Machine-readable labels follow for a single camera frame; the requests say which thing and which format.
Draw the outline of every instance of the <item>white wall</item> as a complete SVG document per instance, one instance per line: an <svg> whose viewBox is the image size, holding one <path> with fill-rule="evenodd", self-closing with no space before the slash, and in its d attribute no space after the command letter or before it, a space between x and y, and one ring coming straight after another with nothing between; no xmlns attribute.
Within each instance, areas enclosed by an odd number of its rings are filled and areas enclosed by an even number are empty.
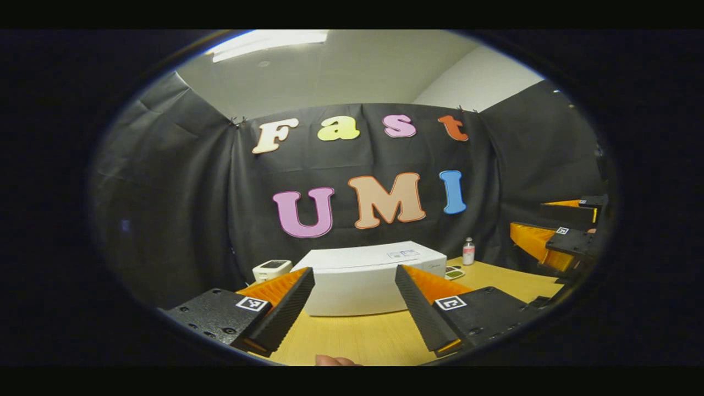
<svg viewBox="0 0 704 396"><path fill-rule="evenodd" d="M483 111L542 80L521 63L480 47L440 75L413 103Z"/></svg>

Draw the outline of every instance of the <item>blue letter i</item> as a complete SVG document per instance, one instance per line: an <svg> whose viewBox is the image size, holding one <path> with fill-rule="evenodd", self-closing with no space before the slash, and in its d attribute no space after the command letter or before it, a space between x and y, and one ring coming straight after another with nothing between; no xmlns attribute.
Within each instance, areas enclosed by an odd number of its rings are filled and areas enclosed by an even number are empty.
<svg viewBox="0 0 704 396"><path fill-rule="evenodd" d="M445 193L447 194L447 206L445 206L444 212L447 214L464 212L467 205L462 202L462 190L460 189L462 172L443 171L440 172L440 178L445 182Z"/></svg>

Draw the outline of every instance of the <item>white device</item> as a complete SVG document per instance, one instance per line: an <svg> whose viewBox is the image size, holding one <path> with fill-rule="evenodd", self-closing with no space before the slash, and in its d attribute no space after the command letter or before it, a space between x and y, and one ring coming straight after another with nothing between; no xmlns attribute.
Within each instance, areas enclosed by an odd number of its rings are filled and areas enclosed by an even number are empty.
<svg viewBox="0 0 704 396"><path fill-rule="evenodd" d="M415 242L311 250L292 271L313 268L310 316L381 314L407 309L396 286L399 264L445 277L447 256Z"/></svg>
<svg viewBox="0 0 704 396"><path fill-rule="evenodd" d="M256 282L262 283L290 272L292 266L290 260L269 260L252 268L252 272Z"/></svg>

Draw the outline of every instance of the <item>pink letter u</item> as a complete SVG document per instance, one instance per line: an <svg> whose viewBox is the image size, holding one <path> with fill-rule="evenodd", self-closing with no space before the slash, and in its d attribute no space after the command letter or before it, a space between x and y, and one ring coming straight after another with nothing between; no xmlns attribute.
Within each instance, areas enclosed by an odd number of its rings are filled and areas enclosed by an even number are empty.
<svg viewBox="0 0 704 396"><path fill-rule="evenodd" d="M279 207L281 227L287 234L297 238L317 238L327 234L332 229L332 208L330 197L335 193L330 187L314 188L308 196L315 200L315 210L318 213L318 223L303 225L298 219L296 203L301 198L298 191L280 192L274 195L274 201Z"/></svg>

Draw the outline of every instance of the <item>ceiling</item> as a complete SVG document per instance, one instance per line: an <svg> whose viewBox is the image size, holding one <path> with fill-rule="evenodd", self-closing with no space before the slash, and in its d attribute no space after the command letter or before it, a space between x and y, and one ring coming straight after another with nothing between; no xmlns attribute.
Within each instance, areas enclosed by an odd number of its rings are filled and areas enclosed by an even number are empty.
<svg viewBox="0 0 704 396"><path fill-rule="evenodd" d="M330 104L411 103L478 47L444 30L330 30L324 44L268 49L219 63L203 55L177 72L228 118L256 118Z"/></svg>

